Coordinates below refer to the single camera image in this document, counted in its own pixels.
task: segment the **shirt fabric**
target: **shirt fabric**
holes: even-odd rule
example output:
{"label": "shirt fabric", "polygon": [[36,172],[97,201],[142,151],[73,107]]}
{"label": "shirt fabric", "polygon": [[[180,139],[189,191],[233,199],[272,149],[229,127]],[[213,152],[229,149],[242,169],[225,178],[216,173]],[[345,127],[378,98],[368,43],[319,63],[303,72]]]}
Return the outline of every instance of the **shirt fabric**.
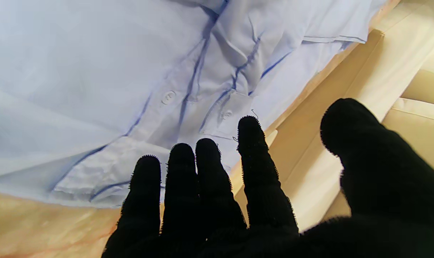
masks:
{"label": "shirt fabric", "polygon": [[0,192],[115,207],[178,142],[229,172],[238,120],[269,126],[385,1],[33,2],[0,0]]}

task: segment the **black glove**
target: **black glove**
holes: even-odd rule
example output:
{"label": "black glove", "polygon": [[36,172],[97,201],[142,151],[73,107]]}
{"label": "black glove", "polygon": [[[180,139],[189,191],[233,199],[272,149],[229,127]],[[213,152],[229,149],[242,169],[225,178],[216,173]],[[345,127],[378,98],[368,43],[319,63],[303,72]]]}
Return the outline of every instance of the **black glove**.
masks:
{"label": "black glove", "polygon": [[171,150],[164,216],[159,233],[160,164],[138,161],[118,228],[102,257],[252,257],[298,237],[289,199],[281,190],[264,133],[252,116],[238,126],[250,227],[234,200],[231,183],[211,139]]}
{"label": "black glove", "polygon": [[247,226],[220,153],[201,139],[194,155],[171,150],[161,234],[159,162],[142,157],[105,257],[434,257],[434,170],[363,105],[340,99],[320,134],[344,170],[352,216],[298,234],[288,198],[255,118],[239,122],[238,150],[248,200]]}

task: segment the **shirt button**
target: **shirt button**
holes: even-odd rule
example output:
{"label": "shirt button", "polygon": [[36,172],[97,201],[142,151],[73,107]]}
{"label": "shirt button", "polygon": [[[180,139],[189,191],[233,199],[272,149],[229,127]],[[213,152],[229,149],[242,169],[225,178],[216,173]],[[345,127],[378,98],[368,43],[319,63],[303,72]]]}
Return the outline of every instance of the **shirt button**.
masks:
{"label": "shirt button", "polygon": [[161,101],[163,104],[167,105],[171,103],[174,98],[176,97],[176,93],[174,91],[168,91],[166,94],[164,94],[163,100]]}
{"label": "shirt button", "polygon": [[233,115],[233,112],[231,112],[231,110],[227,110],[224,114],[223,114],[223,119],[227,119],[230,116]]}

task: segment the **blue line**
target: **blue line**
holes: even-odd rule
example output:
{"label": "blue line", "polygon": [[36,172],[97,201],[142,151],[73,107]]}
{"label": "blue line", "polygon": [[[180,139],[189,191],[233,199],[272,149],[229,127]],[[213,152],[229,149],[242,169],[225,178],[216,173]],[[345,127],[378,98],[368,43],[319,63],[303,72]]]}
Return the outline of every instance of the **blue line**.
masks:
{"label": "blue line", "polygon": [[137,120],[135,121],[135,123],[130,127],[130,129],[123,135],[124,137],[128,136],[132,132],[132,130],[134,129],[134,127],[139,124],[140,119],[142,119],[143,114],[147,110],[147,106],[148,106],[148,103],[150,103],[150,98],[151,97],[152,97],[152,93],[150,93],[150,95],[147,98],[147,101],[146,101],[145,105],[143,105],[143,109],[142,109],[142,112],[140,113],[140,116],[137,118]]}
{"label": "blue line", "polygon": [[[142,112],[140,113],[140,116],[137,118],[137,120],[135,121],[135,123],[130,127],[130,129],[125,133],[125,134],[123,134],[121,137],[126,137],[126,136],[128,136],[128,134],[130,134],[131,132],[132,132],[132,129],[134,129],[134,127],[137,125],[137,124],[139,124],[139,122],[140,122],[140,120],[142,119],[142,116],[143,116],[143,114],[145,113],[145,110],[147,109],[147,105],[148,105],[148,103],[150,102],[150,98],[151,98],[151,93],[150,93],[150,95],[148,96],[148,98],[147,98],[147,101],[146,101],[146,103],[145,103],[145,105],[143,106],[143,109],[142,109]],[[55,188],[56,188],[56,186],[58,185],[58,183],[60,183],[69,173],[70,173],[70,171],[76,166],[76,165],[78,165],[80,162],[82,162],[84,159],[86,159],[87,157],[89,157],[89,156],[91,156],[91,155],[94,155],[94,154],[96,154],[96,153],[98,153],[98,152],[100,152],[101,150],[103,150],[105,147],[107,147],[109,144],[106,144],[106,145],[104,145],[104,146],[102,146],[102,147],[99,147],[98,149],[95,149],[95,150],[92,150],[92,151],[90,151],[89,153],[87,153],[86,155],[84,155],[81,159],[79,159],[77,162],[75,162],[72,166],[71,166],[71,168],[69,168],[65,173],[64,173],[64,175],[62,175],[61,176],[61,178],[59,178],[59,180],[58,181],[56,181],[56,183],[52,186],[52,187],[50,187],[50,189],[49,189],[49,191],[52,191],[52,190],[54,190]]]}
{"label": "blue line", "polygon": [[282,60],[284,60],[284,58],[286,58],[292,51],[288,52],[287,54],[285,54],[283,57],[281,57],[281,59],[279,59],[277,62],[275,62],[273,65],[271,65],[270,67],[268,67],[262,74],[261,74],[261,78],[263,78],[269,71],[271,71],[277,64],[279,64],[280,62],[282,62]]}
{"label": "blue line", "polygon": [[236,82],[238,81],[238,76],[241,70],[247,67],[247,65],[250,64],[250,62],[252,62],[253,59],[255,58],[255,54],[258,51],[258,46],[260,44],[260,40],[261,40],[261,35],[258,36],[257,41],[255,42],[255,46],[253,46],[252,52],[248,55],[247,62],[245,62],[245,64],[239,66],[238,68],[236,68],[235,76],[233,78],[233,89],[236,89]]}
{"label": "blue line", "polygon": [[[194,77],[196,76],[197,68],[198,68],[199,64],[201,63],[200,60],[201,60],[202,54],[204,53],[204,50],[206,49],[206,46],[207,46],[207,43],[204,43],[204,46],[202,47],[202,50],[201,50],[200,57],[197,59],[196,64],[194,65],[193,76],[192,76],[192,78],[191,78],[191,80],[190,80],[190,82],[189,82],[189,85],[188,85],[188,88],[187,88],[187,94],[185,95],[185,97],[184,97],[184,99],[183,99],[183,101],[182,101],[181,111],[180,111],[180,117],[179,117],[179,124],[178,124],[178,127],[179,127],[179,128],[178,128],[177,132],[180,131],[180,126],[181,126],[181,124],[182,124],[182,122],[183,122],[183,118],[184,118],[184,116],[185,116],[185,111],[186,111],[186,109],[187,109],[187,101],[188,101],[188,98],[189,98],[189,96],[190,96],[190,94],[191,94],[191,91],[192,91],[192,89],[193,89]],[[143,109],[143,111],[142,111],[142,114],[145,112],[146,106],[147,106],[147,105],[144,106],[144,109]],[[111,185],[105,186],[104,188],[102,188],[101,190],[99,190],[98,192],[96,192],[95,194],[93,194],[93,195],[91,196],[91,198],[89,199],[89,201],[92,201],[92,200],[93,200],[94,198],[96,198],[99,194],[101,194],[101,193],[104,192],[104,191],[107,191],[108,189],[110,189],[110,188],[112,188],[112,187],[120,186],[120,185],[124,185],[124,184],[127,184],[127,183],[129,183],[129,181],[122,182],[122,183],[114,183],[114,184],[111,184]]]}
{"label": "blue line", "polygon": [[56,186],[58,185],[58,183],[60,183],[60,181],[62,181],[62,180],[63,180],[63,179],[64,179],[64,178],[69,174],[69,172],[72,170],[72,168],[74,168],[75,165],[77,165],[78,163],[82,162],[85,158],[87,158],[87,157],[89,157],[89,156],[91,156],[91,155],[93,155],[93,154],[95,154],[95,153],[100,152],[100,151],[103,150],[105,147],[107,147],[107,145],[104,145],[104,146],[99,147],[99,148],[97,148],[97,149],[91,150],[91,151],[89,151],[89,153],[87,153],[87,154],[84,155],[82,158],[80,158],[79,160],[77,160],[77,162],[75,162],[74,165],[72,165],[71,168],[69,168],[69,169],[64,173],[64,175],[62,175],[61,178],[59,178],[59,179],[56,181],[56,183],[54,183],[53,186],[50,187],[48,190],[49,190],[49,191],[53,191],[53,190],[56,188]]}

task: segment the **finger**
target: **finger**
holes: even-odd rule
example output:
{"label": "finger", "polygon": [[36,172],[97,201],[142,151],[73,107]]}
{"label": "finger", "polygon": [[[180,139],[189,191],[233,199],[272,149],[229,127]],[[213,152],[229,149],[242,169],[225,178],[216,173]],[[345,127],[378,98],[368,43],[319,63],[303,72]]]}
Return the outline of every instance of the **finger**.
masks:
{"label": "finger", "polygon": [[253,116],[239,121],[238,142],[250,226],[291,226],[297,232],[292,206],[281,189],[263,130]]}
{"label": "finger", "polygon": [[214,141],[204,138],[197,142],[196,165],[201,205],[203,215],[212,222],[203,229],[206,236],[219,229],[247,227],[220,159],[220,151]]}
{"label": "finger", "polygon": [[130,191],[123,202],[117,229],[107,241],[103,257],[116,257],[140,240],[158,236],[160,184],[158,159],[141,157],[132,174]]}
{"label": "finger", "polygon": [[199,217],[197,175],[191,147],[180,143],[169,155],[162,235],[196,235]]}
{"label": "finger", "polygon": [[352,214],[434,226],[434,170],[397,133],[353,99],[333,103],[320,130],[343,164],[341,187]]}

